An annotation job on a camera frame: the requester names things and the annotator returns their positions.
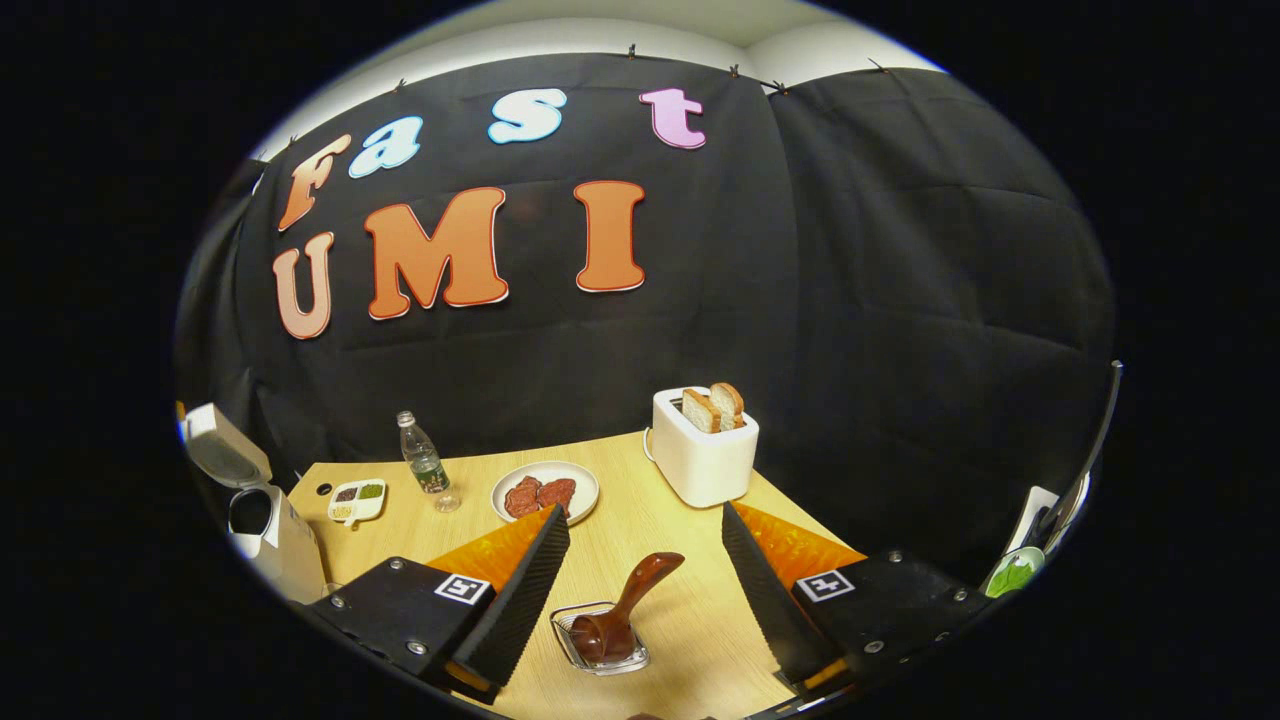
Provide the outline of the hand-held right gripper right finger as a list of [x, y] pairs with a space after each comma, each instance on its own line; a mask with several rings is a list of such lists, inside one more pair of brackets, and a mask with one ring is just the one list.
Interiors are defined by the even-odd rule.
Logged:
[[896, 682], [984, 619], [993, 600], [913, 553], [863, 555], [732, 501], [722, 542], [780, 678], [804, 700]]

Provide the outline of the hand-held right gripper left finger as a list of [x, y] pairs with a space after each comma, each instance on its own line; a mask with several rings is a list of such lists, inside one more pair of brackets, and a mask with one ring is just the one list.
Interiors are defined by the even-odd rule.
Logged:
[[566, 511], [552, 505], [429, 562], [388, 557], [305, 611], [399, 671], [490, 705], [568, 547]]

